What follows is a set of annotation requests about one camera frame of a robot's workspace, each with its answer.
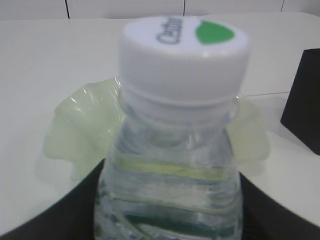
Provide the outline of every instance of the bottle neck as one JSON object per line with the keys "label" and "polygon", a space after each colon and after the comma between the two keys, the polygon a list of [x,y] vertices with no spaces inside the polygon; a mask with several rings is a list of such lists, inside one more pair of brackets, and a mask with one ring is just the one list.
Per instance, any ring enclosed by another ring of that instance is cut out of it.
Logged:
{"label": "bottle neck", "polygon": [[135,138],[160,148],[176,150],[194,149],[219,139],[230,114],[202,120],[172,121],[151,117],[120,101],[126,113],[124,127]]}

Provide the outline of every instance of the green leaf logo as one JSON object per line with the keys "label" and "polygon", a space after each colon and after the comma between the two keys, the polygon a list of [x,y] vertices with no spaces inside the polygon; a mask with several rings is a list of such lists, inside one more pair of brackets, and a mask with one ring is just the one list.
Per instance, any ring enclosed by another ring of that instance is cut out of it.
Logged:
{"label": "green leaf logo", "polygon": [[202,21],[195,33],[203,45],[226,42],[235,36],[234,32],[225,26],[209,21]]}

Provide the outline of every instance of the plastic bottle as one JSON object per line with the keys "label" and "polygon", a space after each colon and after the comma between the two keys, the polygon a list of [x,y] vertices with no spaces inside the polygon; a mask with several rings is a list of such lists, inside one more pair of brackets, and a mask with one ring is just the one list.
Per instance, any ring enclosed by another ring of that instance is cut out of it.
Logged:
{"label": "plastic bottle", "polygon": [[239,29],[196,17],[126,26],[126,119],[100,176],[96,240],[241,239],[241,186],[225,125],[249,46]]}

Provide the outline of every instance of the bottle label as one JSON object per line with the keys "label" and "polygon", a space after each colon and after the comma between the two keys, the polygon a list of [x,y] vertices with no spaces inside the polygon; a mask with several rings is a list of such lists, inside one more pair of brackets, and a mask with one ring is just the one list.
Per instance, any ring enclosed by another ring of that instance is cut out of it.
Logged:
{"label": "bottle label", "polygon": [[145,47],[175,52],[206,51],[208,47],[232,46],[235,30],[225,24],[195,16],[163,16],[144,18],[130,23],[124,34]]}
{"label": "bottle label", "polygon": [[[181,42],[183,24],[190,22],[190,19],[183,21],[180,17],[167,17],[161,24],[162,31],[156,35],[156,40],[166,45],[177,45]],[[202,45],[218,44],[231,40],[235,34],[226,26],[201,20],[195,28],[195,36]]]}

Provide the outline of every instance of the water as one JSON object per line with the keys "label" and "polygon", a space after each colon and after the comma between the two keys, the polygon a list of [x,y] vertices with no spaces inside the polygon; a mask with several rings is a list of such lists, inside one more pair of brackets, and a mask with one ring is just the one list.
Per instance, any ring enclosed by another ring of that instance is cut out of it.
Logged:
{"label": "water", "polygon": [[217,127],[127,122],[101,174],[96,240],[240,240],[242,194]]}

